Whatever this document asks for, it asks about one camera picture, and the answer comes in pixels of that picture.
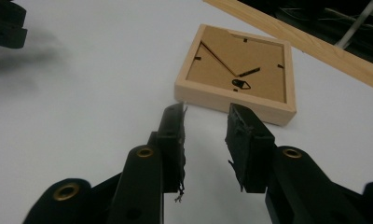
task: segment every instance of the wooden frame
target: wooden frame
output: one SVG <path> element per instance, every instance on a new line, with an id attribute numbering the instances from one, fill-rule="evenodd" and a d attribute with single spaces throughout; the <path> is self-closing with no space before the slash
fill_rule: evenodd
<path id="1" fill-rule="evenodd" d="M 293 47 L 373 87 L 373 63 L 358 58 L 346 50 L 332 46 L 237 0 L 204 0 L 204 2 L 249 23 L 269 35 L 289 41 Z"/>
<path id="2" fill-rule="evenodd" d="M 234 36 L 235 38 L 239 38 L 241 41 L 246 42 L 252 41 L 256 43 L 261 43 L 262 45 L 268 45 L 268 46 L 274 46 L 277 49 L 281 49 L 282 53 L 282 64 L 277 64 L 276 62 L 273 62 L 271 57 L 270 59 L 267 59 L 267 61 L 270 61 L 271 63 L 276 63 L 273 66 L 276 66 L 276 69 L 281 70 L 282 72 L 282 82 L 283 82 L 283 89 L 281 89 L 281 92 L 283 93 L 283 99 L 271 99 L 270 95 L 267 95 L 266 93 L 262 93 L 263 96 L 257 96 L 260 93 L 256 95 L 256 93 L 249 94 L 247 91 L 238 90 L 235 91 L 234 87 L 233 89 L 229 89 L 228 86 L 221 86 L 222 84 L 214 84 L 215 82 L 218 82 L 217 79 L 213 79 L 213 83 L 208 83 L 207 80 L 203 79 L 196 79 L 196 74 L 205 74 L 206 72 L 210 72 L 212 69 L 207 69 L 205 71 L 200 71 L 202 67 L 207 66 L 198 66 L 195 65 L 196 59 L 200 57 L 197 57 L 199 50 L 204 48 L 203 43 L 201 42 L 201 39 L 203 38 L 203 35 L 205 34 L 206 30 L 208 28 L 211 28 L 212 26 L 208 25 L 201 25 L 195 39 L 189 49 L 189 52 L 186 56 L 186 59 L 184 61 L 184 64 L 180 70 L 180 73 L 178 75 L 178 78 L 175 81 L 175 88 L 174 88 L 174 95 L 175 98 L 178 101 L 186 101 L 188 103 L 194 104 L 194 105 L 202 105 L 205 107 L 209 107 L 212 109 L 228 112 L 228 108 L 230 103 L 236 103 L 239 105 L 245 105 L 250 107 L 254 110 L 254 112 L 259 116 L 260 119 L 263 121 L 277 124 L 277 125 L 285 125 L 288 123 L 288 121 L 296 114 L 296 100 L 295 100 L 295 87 L 294 87 L 294 74 L 293 74 L 293 65 L 292 65 L 292 56 L 291 56 L 291 46 L 288 42 L 273 39 L 273 38 L 267 38 L 263 36 L 258 35 L 251 35 L 247 33 L 242 33 L 238 31 L 232 31 L 232 30 L 226 30 L 229 34 Z M 257 76 L 256 74 L 249 75 L 251 78 L 255 78 L 254 76 Z M 264 81 L 263 85 L 268 85 L 268 88 L 271 91 L 277 91 L 279 88 L 270 88 L 271 82 L 274 80 L 267 79 Z"/>

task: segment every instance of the brass screw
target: brass screw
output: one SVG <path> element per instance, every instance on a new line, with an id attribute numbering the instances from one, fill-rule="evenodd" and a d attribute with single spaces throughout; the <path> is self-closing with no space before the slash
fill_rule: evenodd
<path id="1" fill-rule="evenodd" d="M 76 196 L 78 192 L 79 185 L 77 183 L 68 183 L 56 189 L 53 199 L 59 202 L 66 201 Z"/>
<path id="2" fill-rule="evenodd" d="M 141 158 L 148 158 L 154 155 L 154 150 L 149 147 L 143 147 L 137 151 L 137 156 Z"/>
<path id="3" fill-rule="evenodd" d="M 297 150 L 294 150 L 292 148 L 286 148 L 283 150 L 283 154 L 289 158 L 293 158 L 293 159 L 299 159 L 302 157 L 302 154 L 297 151 Z"/>

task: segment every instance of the white surface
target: white surface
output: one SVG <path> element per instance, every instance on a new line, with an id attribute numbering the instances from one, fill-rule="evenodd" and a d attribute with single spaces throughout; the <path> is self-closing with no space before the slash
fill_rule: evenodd
<path id="1" fill-rule="evenodd" d="M 256 35 L 201 0 L 17 1 L 23 49 L 0 48 L 0 223 L 22 223 L 67 177 L 95 186 L 158 129 L 201 23 Z M 268 125 L 278 146 L 308 152 L 334 181 L 373 181 L 373 89 L 293 49 L 297 115 Z M 165 223 L 270 223 L 263 195 L 240 193 L 227 160 L 227 115 L 190 105 L 186 195 Z"/>

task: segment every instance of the white table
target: white table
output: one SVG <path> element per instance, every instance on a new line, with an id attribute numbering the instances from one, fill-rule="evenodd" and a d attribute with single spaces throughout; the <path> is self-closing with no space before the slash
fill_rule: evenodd
<path id="1" fill-rule="evenodd" d="M 175 104 L 173 83 L 201 23 L 266 35 L 201 0 L 17 1 L 23 49 L 0 48 L 0 223 L 22 223 L 53 183 L 95 186 Z M 268 125 L 278 146 L 308 152 L 332 181 L 373 181 L 373 89 L 293 49 L 297 115 Z M 165 223 L 271 223 L 264 195 L 240 193 L 227 114 L 190 105 L 186 195 L 165 195 Z"/>

